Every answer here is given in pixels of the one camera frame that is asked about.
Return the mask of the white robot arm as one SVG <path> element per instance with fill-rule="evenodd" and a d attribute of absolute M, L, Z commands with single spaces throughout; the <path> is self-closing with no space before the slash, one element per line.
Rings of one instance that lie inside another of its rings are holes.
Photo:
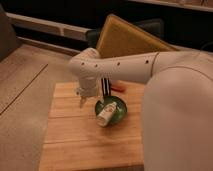
<path fill-rule="evenodd" d="M 167 51 L 103 59 L 88 48 L 69 67 L 83 97 L 96 94 L 101 77 L 145 85 L 145 171 L 213 171 L 213 55 Z"/>

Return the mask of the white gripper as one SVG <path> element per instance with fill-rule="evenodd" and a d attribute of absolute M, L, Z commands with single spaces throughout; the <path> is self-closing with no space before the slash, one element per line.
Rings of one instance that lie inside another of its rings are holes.
<path fill-rule="evenodd" d="M 83 108 L 87 97 L 94 97 L 99 94 L 99 86 L 95 77 L 78 78 L 79 86 L 76 92 L 81 96 L 79 107 Z"/>

